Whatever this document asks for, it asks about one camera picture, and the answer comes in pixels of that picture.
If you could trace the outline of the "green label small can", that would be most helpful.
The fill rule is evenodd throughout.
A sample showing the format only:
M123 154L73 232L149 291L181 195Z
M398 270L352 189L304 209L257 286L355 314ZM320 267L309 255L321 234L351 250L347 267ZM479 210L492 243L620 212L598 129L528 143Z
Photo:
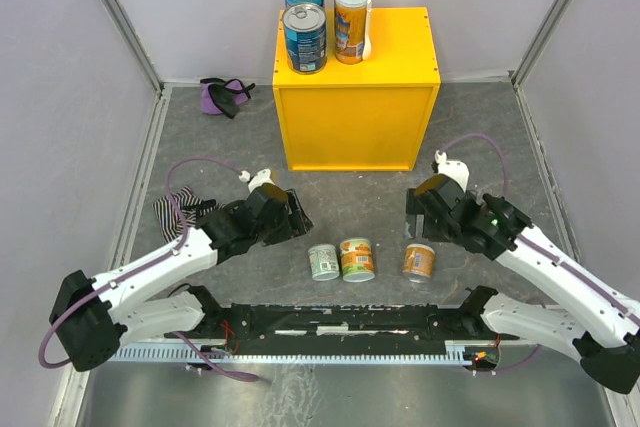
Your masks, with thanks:
M328 281L340 276L336 248L331 244L317 244L308 249L311 277L314 281Z

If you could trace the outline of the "orange can with spoon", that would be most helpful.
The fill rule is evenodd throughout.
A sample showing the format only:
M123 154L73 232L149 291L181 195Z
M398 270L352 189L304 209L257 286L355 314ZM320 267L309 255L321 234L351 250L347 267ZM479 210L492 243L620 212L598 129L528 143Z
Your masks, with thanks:
M335 55L347 65L363 60L371 0L334 0Z

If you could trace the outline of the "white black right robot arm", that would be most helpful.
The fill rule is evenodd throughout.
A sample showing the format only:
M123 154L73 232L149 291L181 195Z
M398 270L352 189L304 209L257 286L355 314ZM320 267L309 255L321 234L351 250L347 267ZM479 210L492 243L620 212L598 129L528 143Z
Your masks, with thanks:
M603 387L629 394L639 381L639 303L565 254L503 197L476 197L439 173L406 194L407 232L481 254L562 307L551 312L499 293L482 307L494 332L530 340L579 363Z

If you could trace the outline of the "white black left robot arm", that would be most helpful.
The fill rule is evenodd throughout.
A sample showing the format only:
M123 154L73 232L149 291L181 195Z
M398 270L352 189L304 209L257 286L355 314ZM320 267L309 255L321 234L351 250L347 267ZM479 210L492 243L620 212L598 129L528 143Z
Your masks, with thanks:
M167 246L115 270L88 277L77 270L62 281L49 322L78 372L90 371L139 339L192 331L215 316L214 298L188 292L177 303L154 295L200 271L243 255L257 243L276 245L313 227L296 192L267 182L244 200L192 208L196 222Z

